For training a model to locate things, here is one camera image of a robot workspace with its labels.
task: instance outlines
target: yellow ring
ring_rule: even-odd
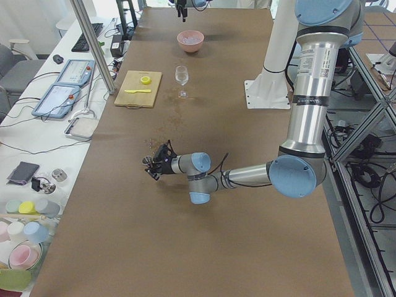
[[[149,83],[151,83],[151,78],[149,76],[142,76],[140,78],[140,82],[144,85],[148,85]]]

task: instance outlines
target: blue joint cap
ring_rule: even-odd
[[[292,155],[282,155],[272,162],[270,179],[281,194],[302,198],[315,190],[316,175],[310,164]]]
[[[295,14],[305,26],[319,26],[339,17],[352,0],[296,0]]]
[[[210,169],[210,157],[207,153],[193,153],[191,161],[195,169],[199,172],[206,172]]]
[[[210,194],[190,192],[190,200],[193,204],[204,204],[209,202]]]
[[[363,33],[353,35],[348,38],[348,40],[341,46],[341,48],[349,48],[351,46],[355,46],[361,42],[363,37]]]

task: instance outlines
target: black box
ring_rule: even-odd
[[[113,58],[120,58],[124,54],[124,41],[123,36],[120,34],[113,35],[113,40],[111,41],[110,53]]]

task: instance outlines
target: pink bowl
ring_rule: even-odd
[[[37,251],[27,245],[17,246],[10,254],[10,266],[20,269],[30,268],[38,259]]]
[[[178,34],[178,43],[183,51],[195,53],[204,43],[204,34],[200,31],[186,30]]]

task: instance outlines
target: black keyboard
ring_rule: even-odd
[[[92,24],[93,31],[95,31],[96,36],[99,36],[102,28],[103,28],[103,23],[94,23]],[[89,45],[87,43],[87,40],[85,39],[84,33],[81,34],[80,38],[77,40],[75,45],[72,48],[72,51],[89,51]]]

